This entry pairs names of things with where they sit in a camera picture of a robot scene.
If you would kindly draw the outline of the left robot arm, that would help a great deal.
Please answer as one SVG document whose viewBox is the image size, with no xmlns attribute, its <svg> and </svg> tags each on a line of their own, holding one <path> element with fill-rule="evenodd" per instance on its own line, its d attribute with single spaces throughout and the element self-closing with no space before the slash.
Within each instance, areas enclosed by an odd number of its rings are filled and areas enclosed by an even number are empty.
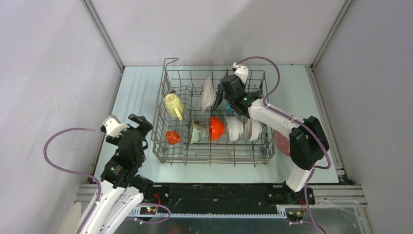
<svg viewBox="0 0 413 234">
<path fill-rule="evenodd" d="M 133 208 L 154 197 L 153 182 L 138 174 L 153 125 L 144 116 L 131 114 L 128 119 L 137 126 L 122 123 L 114 115 L 103 122 L 106 142 L 117 148 L 104 166 L 94 200 L 80 219 L 79 234 L 113 234 Z"/>
</svg>

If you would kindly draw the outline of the white plate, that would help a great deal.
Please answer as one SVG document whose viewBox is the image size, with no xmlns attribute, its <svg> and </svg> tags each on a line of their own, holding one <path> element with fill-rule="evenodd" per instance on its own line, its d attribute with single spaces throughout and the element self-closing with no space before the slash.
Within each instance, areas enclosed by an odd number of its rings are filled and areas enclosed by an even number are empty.
<svg viewBox="0 0 413 234">
<path fill-rule="evenodd" d="M 212 78 L 207 77 L 204 81 L 204 89 L 202 91 L 201 108 L 202 113 L 213 105 L 215 101 L 215 88 L 212 84 Z"/>
</svg>

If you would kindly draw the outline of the dark teal plate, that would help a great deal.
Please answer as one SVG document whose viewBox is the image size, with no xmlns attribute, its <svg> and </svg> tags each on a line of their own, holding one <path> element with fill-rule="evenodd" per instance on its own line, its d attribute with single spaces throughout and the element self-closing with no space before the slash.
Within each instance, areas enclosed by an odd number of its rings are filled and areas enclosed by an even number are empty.
<svg viewBox="0 0 413 234">
<path fill-rule="evenodd" d="M 225 93 L 225 90 L 224 90 L 223 84 L 220 83 L 218 86 L 218 91 L 216 92 L 215 101 L 212 105 L 212 111 L 215 111 L 219 107 L 219 105 L 222 103 L 224 99 L 224 93 Z"/>
</svg>

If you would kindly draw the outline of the pink dotted plate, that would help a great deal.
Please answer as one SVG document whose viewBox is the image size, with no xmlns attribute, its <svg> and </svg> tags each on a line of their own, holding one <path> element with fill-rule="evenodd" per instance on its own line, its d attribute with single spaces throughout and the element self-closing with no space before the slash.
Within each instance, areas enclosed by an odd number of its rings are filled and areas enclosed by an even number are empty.
<svg viewBox="0 0 413 234">
<path fill-rule="evenodd" d="M 285 156 L 290 156 L 290 141 L 280 132 L 275 131 L 274 141 L 277 149 Z"/>
</svg>

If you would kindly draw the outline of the blue dotted plate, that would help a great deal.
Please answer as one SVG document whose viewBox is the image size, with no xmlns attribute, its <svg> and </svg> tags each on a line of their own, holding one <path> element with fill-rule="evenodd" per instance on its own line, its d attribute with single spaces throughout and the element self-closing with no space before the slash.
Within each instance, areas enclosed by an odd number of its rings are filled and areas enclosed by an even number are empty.
<svg viewBox="0 0 413 234">
<path fill-rule="evenodd" d="M 233 113 L 233 108 L 230 106 L 228 101 L 225 102 L 225 111 L 229 115 Z"/>
</svg>

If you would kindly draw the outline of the grey wire dish rack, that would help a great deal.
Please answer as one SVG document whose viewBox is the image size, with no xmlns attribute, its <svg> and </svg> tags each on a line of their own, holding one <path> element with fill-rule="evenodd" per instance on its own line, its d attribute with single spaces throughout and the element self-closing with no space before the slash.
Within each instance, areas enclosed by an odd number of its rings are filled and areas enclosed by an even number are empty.
<svg viewBox="0 0 413 234">
<path fill-rule="evenodd" d="M 226 124 L 226 117 L 237 117 L 242 124 L 246 118 L 235 112 L 227 114 L 225 101 L 212 111 L 207 108 L 202 113 L 202 91 L 207 77 L 212 78 L 214 87 L 218 87 L 221 79 L 231 75 L 232 69 L 227 66 L 175 66 L 177 58 L 166 58 L 163 64 L 162 78 L 158 91 L 157 109 L 153 124 L 153 153 L 161 163 L 169 164 L 267 164 L 274 156 L 276 149 L 273 141 L 274 130 L 262 125 L 262 132 L 255 141 L 246 142 L 245 134 L 235 142 L 229 142 L 228 132 L 215 141 L 210 140 L 209 134 L 198 143 L 190 144 L 192 120 L 200 121 L 209 129 L 211 116 L 219 118 Z M 183 120 L 171 117 L 166 111 L 164 97 L 175 93 L 184 105 Z M 181 142 L 169 145 L 164 137 L 167 130 L 176 131 Z"/>
</svg>

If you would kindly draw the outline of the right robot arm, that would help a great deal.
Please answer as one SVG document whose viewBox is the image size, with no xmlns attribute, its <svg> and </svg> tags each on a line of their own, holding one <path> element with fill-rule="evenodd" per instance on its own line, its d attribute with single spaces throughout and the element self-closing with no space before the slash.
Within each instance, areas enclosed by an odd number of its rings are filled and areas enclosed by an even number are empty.
<svg viewBox="0 0 413 234">
<path fill-rule="evenodd" d="M 248 93 L 236 75 L 223 77 L 219 87 L 237 114 L 266 124 L 288 139 L 293 168 L 285 181 L 283 197 L 290 204 L 297 203 L 303 197 L 302 189 L 316 163 L 328 157 L 330 146 L 320 120 L 314 116 L 299 118 L 286 114 L 258 92 Z"/>
</svg>

